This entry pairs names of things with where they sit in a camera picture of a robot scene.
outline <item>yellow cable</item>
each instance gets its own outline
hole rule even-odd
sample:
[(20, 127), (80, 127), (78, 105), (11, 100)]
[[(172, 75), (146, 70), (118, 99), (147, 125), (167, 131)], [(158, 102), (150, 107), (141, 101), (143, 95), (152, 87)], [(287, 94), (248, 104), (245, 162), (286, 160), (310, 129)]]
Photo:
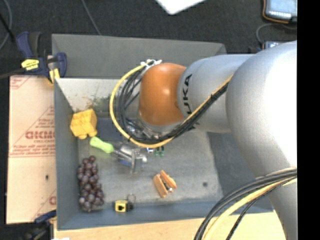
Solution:
[[(113, 91), (111, 93), (111, 96), (110, 96), (110, 102), (109, 102), (109, 109), (110, 109), (110, 116), (111, 116), (111, 119), (115, 125), (115, 127), (118, 129), (118, 131), (125, 137), (127, 138), (128, 140), (130, 139), (130, 135), (127, 134), (122, 128), (121, 126), (118, 124), (117, 120), (116, 120), (116, 117), (115, 117), (115, 113), (114, 113), (114, 99), (115, 99), (115, 96), (116, 96), (116, 93), (117, 93), (117, 90), (119, 89), (120, 85), (125, 81), (125, 79), (127, 79), (130, 75), (134, 74), (135, 72), (141, 70), (144, 66), (146, 66), (147, 64), (144, 63), (140, 66), (137, 66), (135, 67), (134, 69), (130, 70), (128, 73), (126, 73), (115, 85), (115, 87), (113, 88)], [(143, 148), (157, 148), (157, 147), (161, 147), (163, 145), (165, 145), (166, 143), (168, 143), (169, 141), (171, 141), (173, 139), (172, 138), (169, 138), (169, 139), (166, 139), (162, 142), (159, 142), (157, 144), (144, 144), (144, 143), (141, 143), (141, 142), (138, 142), (136, 141), (135, 139), (130, 139), (130, 141), (140, 147), (143, 147)]]
[[(288, 179), (284, 179), (278, 182), (275, 182), (273, 184), (270, 184), (268, 186), (265, 186), (263, 188), (260, 188), (258, 190), (256, 190), (255, 192), (245, 196), (243, 199), (239, 200), (238, 202), (236, 202), (235, 204), (233, 204), (232, 206), (230, 206), (227, 210), (225, 210), (218, 218), (212, 218), (211, 220), (214, 222), (212, 223), (212, 225), (208, 228), (208, 230), (204, 233), (202, 239), (203, 240), (211, 240), (213, 239), (214, 236), (214, 231), (217, 228), (217, 226), (219, 225), (219, 223), (221, 223), (221, 221), (223, 221), (223, 219), (225, 219), (226, 217), (228, 217), (230, 214), (232, 214), (234, 211), (238, 210), (241, 206), (249, 203), (250, 201), (258, 198), (259, 196), (262, 196), (263, 194), (265, 194), (266, 192), (268, 192), (270, 189), (272, 189), (273, 187), (282, 184), (283, 182), (287, 181)], [(297, 179), (293, 179), (289, 182), (287, 182), (285, 185), (291, 184), (293, 182), (295, 182)]]
[[(145, 143), (141, 143), (136, 141), (133, 138), (130, 138), (130, 135), (127, 134), (122, 128), (121, 126), (118, 124), (115, 114), (114, 114), (114, 99), (117, 93), (117, 90), (119, 89), (120, 85), (132, 74), (134, 74), (135, 72), (141, 70), (143, 67), (145, 67), (147, 65), (147, 63), (144, 63), (140, 66), (135, 67), (134, 69), (130, 70), (128, 73), (126, 73), (115, 85), (115, 87), (113, 88), (113, 91), (111, 93), (110, 96), (110, 102), (109, 102), (109, 109), (110, 109), (110, 116), (112, 119), (113, 124), (115, 125), (115, 127), (118, 129), (118, 131), (128, 140), (130, 140), (132, 143), (143, 147), (143, 148), (151, 148), (151, 149), (155, 149), (158, 147), (161, 147), (165, 144), (167, 144), (168, 142), (170, 142), (174, 137), (168, 138), (166, 140), (163, 140), (161, 142), (158, 142), (156, 144), (145, 144)], [(228, 82), (230, 82), (231, 78), (233, 75), (231, 75), (223, 84), (221, 84), (219, 86), (219, 88), (217, 88), (214, 92), (212, 92), (212, 94), (200, 105), (196, 108), (195, 111), (193, 111), (193, 113), (191, 113), (184, 121), (183, 123), (180, 125), (182, 126), (183, 124), (185, 124), (191, 117), (193, 117), (200, 109), (201, 107), (211, 98), (212, 95), (214, 95), (215, 93), (217, 93), (224, 85), (226, 85)]]

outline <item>tape measure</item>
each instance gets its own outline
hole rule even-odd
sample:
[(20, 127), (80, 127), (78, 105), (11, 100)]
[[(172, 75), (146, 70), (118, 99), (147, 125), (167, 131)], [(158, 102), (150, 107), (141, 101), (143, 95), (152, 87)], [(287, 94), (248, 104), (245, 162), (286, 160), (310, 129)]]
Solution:
[(119, 213), (129, 212), (134, 208), (134, 204), (125, 199), (114, 201), (112, 205), (113, 209)]
[(114, 211), (118, 213), (126, 213), (134, 208), (135, 201), (136, 196), (134, 194), (129, 194), (126, 199), (120, 199), (112, 202), (112, 206)]

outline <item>blue clamp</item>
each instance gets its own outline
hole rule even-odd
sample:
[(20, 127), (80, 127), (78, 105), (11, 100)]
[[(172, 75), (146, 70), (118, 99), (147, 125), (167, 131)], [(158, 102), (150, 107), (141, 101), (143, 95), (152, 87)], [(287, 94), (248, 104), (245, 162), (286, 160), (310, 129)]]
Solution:
[[(67, 56), (64, 52), (58, 52), (55, 57), (45, 60), (38, 55), (38, 43), (41, 32), (22, 32), (16, 39), (16, 45), (22, 52), (25, 61), (21, 64), (26, 75), (42, 75), (53, 82), (53, 76), (64, 77), (67, 71)], [(57, 62), (57, 69), (51, 70), (49, 63)]]

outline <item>cardboard sheet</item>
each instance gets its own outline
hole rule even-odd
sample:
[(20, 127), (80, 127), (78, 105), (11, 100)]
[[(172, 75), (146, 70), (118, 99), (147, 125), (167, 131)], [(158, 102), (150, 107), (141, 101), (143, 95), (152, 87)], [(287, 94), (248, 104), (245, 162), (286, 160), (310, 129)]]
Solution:
[(16, 75), (9, 93), (6, 223), (26, 223), (56, 208), (53, 85)]

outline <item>black floor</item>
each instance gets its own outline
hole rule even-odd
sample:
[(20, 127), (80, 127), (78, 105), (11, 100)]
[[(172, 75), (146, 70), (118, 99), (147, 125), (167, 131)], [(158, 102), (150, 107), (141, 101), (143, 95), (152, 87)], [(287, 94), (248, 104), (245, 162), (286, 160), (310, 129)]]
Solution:
[[(262, 18), (261, 0), (207, 0), (177, 15), (168, 15), (154, 0), (85, 0), (102, 35), (216, 42), (229, 54), (257, 48), (256, 29)], [(52, 33), (97, 35), (81, 0), (7, 0), (12, 9), (12, 32), (40, 31), (39, 48), (51, 51)], [(0, 13), (7, 20), (5, 3)], [(0, 23), (0, 42), (6, 35)], [(262, 40), (291, 41), (296, 30), (279, 26), (263, 28)], [(10, 39), (0, 50), (0, 74), (20, 66), (21, 54)], [(5, 223), (8, 157), (8, 79), (0, 80), (0, 239), (15, 240), (33, 225)]]

